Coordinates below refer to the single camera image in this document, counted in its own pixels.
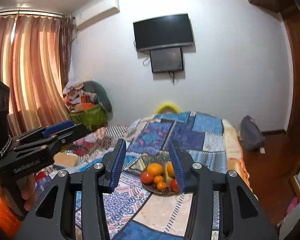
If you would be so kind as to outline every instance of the green bag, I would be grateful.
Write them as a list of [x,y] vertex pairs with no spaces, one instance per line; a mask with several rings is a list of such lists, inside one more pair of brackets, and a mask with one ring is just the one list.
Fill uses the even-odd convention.
[[86,111],[81,111],[77,113],[69,113],[71,120],[75,124],[82,123],[91,132],[97,130],[100,127],[107,125],[107,116],[100,105],[95,105]]

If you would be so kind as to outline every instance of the brown patterned curtain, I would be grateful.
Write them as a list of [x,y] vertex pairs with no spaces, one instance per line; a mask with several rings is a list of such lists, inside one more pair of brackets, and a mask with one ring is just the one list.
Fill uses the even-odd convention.
[[60,19],[20,15],[11,44],[13,23],[14,17],[0,17],[0,80],[10,87],[8,122],[17,135],[65,121],[68,114],[61,88]]
[[76,30],[74,19],[75,18],[71,14],[64,14],[61,19],[59,51],[62,89],[69,81],[68,74],[71,62],[72,34],[73,31]]

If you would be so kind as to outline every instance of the baseboard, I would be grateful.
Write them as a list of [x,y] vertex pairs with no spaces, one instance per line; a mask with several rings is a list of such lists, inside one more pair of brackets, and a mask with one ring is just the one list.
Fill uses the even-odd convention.
[[282,129],[282,130],[263,131],[261,133],[262,135],[274,135],[274,134],[281,134],[281,133],[286,134],[287,132],[286,130]]
[[295,176],[290,177],[289,182],[293,188],[293,191],[295,192],[295,195],[296,195],[298,201],[300,202],[300,184],[299,184],[297,176],[295,175]]

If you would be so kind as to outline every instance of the brown plate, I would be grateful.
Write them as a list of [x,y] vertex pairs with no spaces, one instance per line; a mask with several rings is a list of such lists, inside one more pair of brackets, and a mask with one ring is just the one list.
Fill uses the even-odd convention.
[[[167,183],[167,179],[166,179],[166,173],[165,173],[165,166],[168,164],[169,162],[161,162],[159,163],[162,167],[163,167],[163,174],[161,175],[163,177],[163,182]],[[157,190],[157,188],[154,188],[152,187],[152,184],[144,184],[143,182],[141,182],[143,187],[147,190],[147,191],[150,191],[152,192],[153,194],[156,194],[158,196],[172,196],[172,195],[179,195],[181,193],[180,192],[174,192],[168,185],[167,183],[167,187],[169,189],[169,192],[168,193],[163,193],[159,190]]]

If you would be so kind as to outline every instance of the black television screen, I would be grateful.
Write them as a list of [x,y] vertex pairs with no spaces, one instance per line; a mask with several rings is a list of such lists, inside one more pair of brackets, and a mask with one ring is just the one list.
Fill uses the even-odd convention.
[[150,60],[153,73],[183,71],[181,47],[151,50]]
[[133,23],[137,51],[193,45],[188,14],[176,14]]

